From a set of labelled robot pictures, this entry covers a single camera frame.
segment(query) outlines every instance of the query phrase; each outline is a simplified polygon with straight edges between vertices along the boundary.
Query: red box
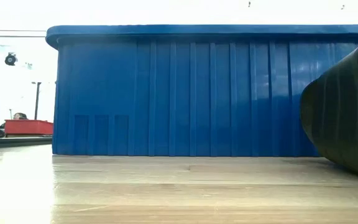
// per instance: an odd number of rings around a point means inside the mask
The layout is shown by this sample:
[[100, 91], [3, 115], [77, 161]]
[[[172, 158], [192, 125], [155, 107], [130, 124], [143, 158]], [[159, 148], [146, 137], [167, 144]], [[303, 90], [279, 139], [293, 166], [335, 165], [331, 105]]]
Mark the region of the red box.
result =
[[6, 120], [6, 134], [53, 134], [53, 123], [37, 120]]

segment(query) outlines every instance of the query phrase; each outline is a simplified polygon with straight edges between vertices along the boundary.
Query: pole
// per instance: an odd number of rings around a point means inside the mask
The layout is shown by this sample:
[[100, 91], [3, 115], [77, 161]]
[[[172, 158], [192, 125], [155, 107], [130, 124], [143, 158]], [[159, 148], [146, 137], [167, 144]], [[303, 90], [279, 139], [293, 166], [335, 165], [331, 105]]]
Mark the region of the pole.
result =
[[39, 101], [39, 97], [40, 97], [40, 82], [37, 82], [37, 97], [35, 100], [35, 115], [34, 115], [34, 119], [37, 119], [38, 117], [38, 101]]

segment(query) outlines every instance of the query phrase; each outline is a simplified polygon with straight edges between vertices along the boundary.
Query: blue plastic crate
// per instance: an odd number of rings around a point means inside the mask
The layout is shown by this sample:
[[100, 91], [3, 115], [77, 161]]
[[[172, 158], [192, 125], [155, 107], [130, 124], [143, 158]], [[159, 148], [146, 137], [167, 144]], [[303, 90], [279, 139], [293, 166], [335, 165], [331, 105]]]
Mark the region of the blue plastic crate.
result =
[[53, 153], [317, 156], [307, 84], [358, 26], [57, 26]]

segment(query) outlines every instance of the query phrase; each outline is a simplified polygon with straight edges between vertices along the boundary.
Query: floor plank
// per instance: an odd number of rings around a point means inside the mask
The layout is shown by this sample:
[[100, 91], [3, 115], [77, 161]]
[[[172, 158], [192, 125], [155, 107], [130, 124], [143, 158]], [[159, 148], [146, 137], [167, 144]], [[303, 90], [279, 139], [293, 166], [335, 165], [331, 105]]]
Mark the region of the floor plank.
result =
[[358, 224], [358, 176], [323, 158], [0, 149], [0, 223]]

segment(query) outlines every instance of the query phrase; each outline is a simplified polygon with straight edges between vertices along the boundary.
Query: blue storage bin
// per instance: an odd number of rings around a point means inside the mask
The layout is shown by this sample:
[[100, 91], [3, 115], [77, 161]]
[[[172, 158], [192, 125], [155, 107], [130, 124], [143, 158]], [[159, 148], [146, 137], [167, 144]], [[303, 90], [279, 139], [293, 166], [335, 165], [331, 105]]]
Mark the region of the blue storage bin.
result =
[[307, 84], [358, 26], [57, 26], [53, 153], [317, 156]]

